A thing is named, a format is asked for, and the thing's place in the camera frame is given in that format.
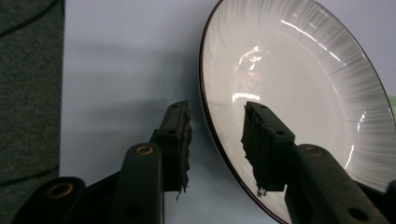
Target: black plastic bracket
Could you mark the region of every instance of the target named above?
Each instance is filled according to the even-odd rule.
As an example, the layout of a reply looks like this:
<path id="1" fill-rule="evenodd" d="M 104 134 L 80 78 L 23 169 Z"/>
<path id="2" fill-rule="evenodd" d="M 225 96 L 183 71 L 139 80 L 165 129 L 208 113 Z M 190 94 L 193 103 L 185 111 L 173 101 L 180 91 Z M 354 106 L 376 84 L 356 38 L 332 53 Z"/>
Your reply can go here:
<path id="1" fill-rule="evenodd" d="M 293 223 L 394 222 L 389 212 L 395 204 L 394 184 L 381 200 L 385 205 L 375 207 L 326 149 L 293 141 L 294 134 L 267 106 L 247 102 L 242 143 L 259 197 L 287 185 L 285 201 Z"/>
<path id="2" fill-rule="evenodd" d="M 107 223 L 163 223 L 162 171 L 158 146 L 131 147 L 119 174 Z"/>
<path id="3" fill-rule="evenodd" d="M 187 101 L 167 108 L 149 143 L 131 147 L 120 172 L 85 188 L 76 177 L 41 186 L 14 224 L 163 223 L 163 192 L 186 190 L 190 169 Z"/>

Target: white plate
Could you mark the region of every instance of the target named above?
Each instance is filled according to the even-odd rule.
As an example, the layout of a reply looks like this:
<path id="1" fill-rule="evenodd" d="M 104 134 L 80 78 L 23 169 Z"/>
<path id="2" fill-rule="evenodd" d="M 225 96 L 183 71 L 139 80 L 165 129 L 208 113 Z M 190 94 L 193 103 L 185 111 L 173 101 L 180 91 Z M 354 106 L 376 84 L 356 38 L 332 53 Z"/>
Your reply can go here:
<path id="1" fill-rule="evenodd" d="M 372 64 L 347 28 L 305 0 L 224 0 L 203 36 L 200 84 L 207 124 L 247 193 L 290 222 L 284 192 L 257 197 L 240 142 L 244 105 L 269 106 L 296 144 L 327 148 L 350 176 L 385 191 L 396 179 L 396 129 Z"/>

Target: screw hole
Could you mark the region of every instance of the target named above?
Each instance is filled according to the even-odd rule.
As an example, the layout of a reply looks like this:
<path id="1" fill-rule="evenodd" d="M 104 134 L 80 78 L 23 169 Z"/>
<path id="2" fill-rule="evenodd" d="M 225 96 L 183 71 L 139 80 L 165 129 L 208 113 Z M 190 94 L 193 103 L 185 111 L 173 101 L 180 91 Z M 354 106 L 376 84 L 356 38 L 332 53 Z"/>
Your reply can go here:
<path id="1" fill-rule="evenodd" d="M 369 218 L 367 217 L 367 215 L 361 211 L 358 208 L 349 208 L 348 212 L 351 216 L 353 216 L 354 218 L 356 218 L 357 220 L 360 221 L 367 221 Z"/>
<path id="2" fill-rule="evenodd" d="M 139 147 L 136 149 L 135 153 L 140 156 L 147 156 L 153 151 L 152 147 Z"/>
<path id="3" fill-rule="evenodd" d="M 140 206 L 131 206 L 125 212 L 125 216 L 129 219 L 137 218 L 141 214 L 142 214 L 142 208 Z"/>
<path id="4" fill-rule="evenodd" d="M 48 190 L 47 196 L 50 199 L 60 199 L 68 195 L 73 190 L 73 185 L 70 183 L 57 184 Z"/>
<path id="5" fill-rule="evenodd" d="M 307 153 L 307 154 L 309 154 L 309 155 L 311 155 L 311 156 L 315 156 L 315 157 L 318 157 L 318 156 L 321 156 L 323 153 L 320 151 L 320 149 L 318 149 L 318 148 L 316 148 L 316 147 L 305 147 L 304 148 L 304 151 Z"/>

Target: gray fabric surface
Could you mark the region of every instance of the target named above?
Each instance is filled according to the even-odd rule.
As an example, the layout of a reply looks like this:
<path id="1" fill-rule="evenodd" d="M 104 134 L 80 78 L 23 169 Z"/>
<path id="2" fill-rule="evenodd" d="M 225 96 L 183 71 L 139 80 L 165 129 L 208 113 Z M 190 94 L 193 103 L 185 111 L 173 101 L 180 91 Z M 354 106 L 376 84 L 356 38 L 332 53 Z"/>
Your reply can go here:
<path id="1" fill-rule="evenodd" d="M 51 2 L 0 0 L 0 33 Z M 0 39 L 0 224 L 10 223 L 31 194 L 58 175 L 63 43 L 62 2 Z"/>

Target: brass screw insert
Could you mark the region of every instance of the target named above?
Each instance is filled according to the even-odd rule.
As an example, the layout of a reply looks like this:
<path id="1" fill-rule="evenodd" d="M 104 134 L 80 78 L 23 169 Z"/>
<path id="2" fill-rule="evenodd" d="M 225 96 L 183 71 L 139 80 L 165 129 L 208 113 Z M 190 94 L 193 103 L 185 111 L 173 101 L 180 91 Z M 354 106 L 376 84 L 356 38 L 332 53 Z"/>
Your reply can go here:
<path id="1" fill-rule="evenodd" d="M 70 183 L 61 183 L 57 184 L 55 186 L 52 186 L 48 191 L 47 191 L 47 196 L 50 199 L 60 199 L 66 195 L 68 195 L 71 191 L 73 190 L 73 185 Z"/>
<path id="2" fill-rule="evenodd" d="M 150 146 L 143 146 L 136 149 L 135 153 L 140 156 L 147 156 L 151 154 L 154 149 Z"/>
<path id="3" fill-rule="evenodd" d="M 304 151 L 311 155 L 311 156 L 315 156 L 315 157 L 319 157 L 321 156 L 323 153 L 320 151 L 320 149 L 318 149 L 317 147 L 305 147 Z"/>

